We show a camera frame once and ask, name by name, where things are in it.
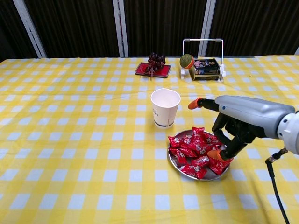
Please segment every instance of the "cup rim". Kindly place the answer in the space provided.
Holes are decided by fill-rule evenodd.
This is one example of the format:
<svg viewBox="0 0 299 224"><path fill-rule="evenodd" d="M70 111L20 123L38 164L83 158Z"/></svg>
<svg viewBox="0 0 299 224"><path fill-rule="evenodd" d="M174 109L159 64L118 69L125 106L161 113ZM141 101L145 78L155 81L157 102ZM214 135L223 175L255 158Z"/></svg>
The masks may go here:
<svg viewBox="0 0 299 224"><path fill-rule="evenodd" d="M178 95L178 98L179 98L178 103L175 104L175 105L173 105L173 106L159 106L159 105L155 104L154 101L153 101L153 94L156 91L159 91L159 90L169 90L169 91L172 91L172 92L176 93ZM159 107L162 107L162 108L173 108L173 107L176 107L177 105L179 105L179 103L181 102L181 96L176 91L174 91L174 90L170 90L170 89L167 89L167 88L161 88L161 89L157 89L157 90L155 90L155 91L152 92L152 94L150 96L150 100L156 106L159 106Z"/></svg>

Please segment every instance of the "gingham tablecloth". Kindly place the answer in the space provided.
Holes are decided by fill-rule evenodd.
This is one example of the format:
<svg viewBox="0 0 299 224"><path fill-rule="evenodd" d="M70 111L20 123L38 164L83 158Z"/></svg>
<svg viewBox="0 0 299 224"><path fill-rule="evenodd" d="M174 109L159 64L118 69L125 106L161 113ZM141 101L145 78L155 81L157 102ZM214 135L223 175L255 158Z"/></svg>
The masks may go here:
<svg viewBox="0 0 299 224"><path fill-rule="evenodd" d="M181 177L167 136L211 131L216 112L196 97L239 95L299 108L299 56L225 59L224 83L135 75L145 58L6 60L0 63L0 223L283 223L264 160L283 147L256 139L214 182ZM182 97L174 127L154 126L151 93ZM299 158L274 163L291 223L299 220Z"/></svg>

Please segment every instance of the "white paper cup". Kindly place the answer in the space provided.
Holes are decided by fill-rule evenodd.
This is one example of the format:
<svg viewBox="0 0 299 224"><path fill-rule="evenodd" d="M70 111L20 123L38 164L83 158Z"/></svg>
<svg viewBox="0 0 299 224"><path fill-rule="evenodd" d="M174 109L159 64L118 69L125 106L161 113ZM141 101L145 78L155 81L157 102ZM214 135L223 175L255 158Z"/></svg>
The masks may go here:
<svg viewBox="0 0 299 224"><path fill-rule="evenodd" d="M171 127L181 101L180 95L173 90L158 89L151 94L150 99L153 103L155 125L159 128Z"/></svg>

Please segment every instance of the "silver plate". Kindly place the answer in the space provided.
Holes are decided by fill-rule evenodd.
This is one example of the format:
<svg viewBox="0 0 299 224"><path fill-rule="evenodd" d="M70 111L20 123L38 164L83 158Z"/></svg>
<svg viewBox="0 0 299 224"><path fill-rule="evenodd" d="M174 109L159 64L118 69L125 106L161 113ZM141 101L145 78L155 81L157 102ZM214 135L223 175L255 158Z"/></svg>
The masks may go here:
<svg viewBox="0 0 299 224"><path fill-rule="evenodd" d="M189 135L193 135L193 131L192 130L186 130L186 131L182 131L180 133L178 133L175 137L177 138L182 138L185 134L189 134ZM176 164L176 159L173 155L170 154L169 152L169 148L170 148L170 143L168 145L168 159L170 161L170 163L173 165L173 167L181 173L181 175L184 175L184 176L187 176L191 179L194 179L194 180L197 180L197 181L213 181L213 180L216 180L220 177L222 177L228 170L229 166L223 171L223 173L221 175L217 175L215 174L213 171L211 171L210 169L207 168L207 173L205 174L204 178L203 179L197 179L196 177L194 176L190 176L188 174L185 174L184 172L182 172L178 167L177 167L177 164Z"/></svg>

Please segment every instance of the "robotic hand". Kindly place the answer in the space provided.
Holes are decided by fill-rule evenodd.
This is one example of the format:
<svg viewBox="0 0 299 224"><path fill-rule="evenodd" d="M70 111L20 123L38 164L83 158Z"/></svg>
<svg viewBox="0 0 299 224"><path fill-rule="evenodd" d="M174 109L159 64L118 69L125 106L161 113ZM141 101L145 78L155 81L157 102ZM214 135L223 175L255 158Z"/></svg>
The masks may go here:
<svg viewBox="0 0 299 224"><path fill-rule="evenodd" d="M204 107L219 112L212 127L214 135L227 146L222 151L210 151L209 156L220 161L236 156L255 137L281 139L285 148L299 154L299 113L293 106L267 100L219 96L215 100L197 98L189 109ZM230 140L222 128L232 134Z"/></svg>

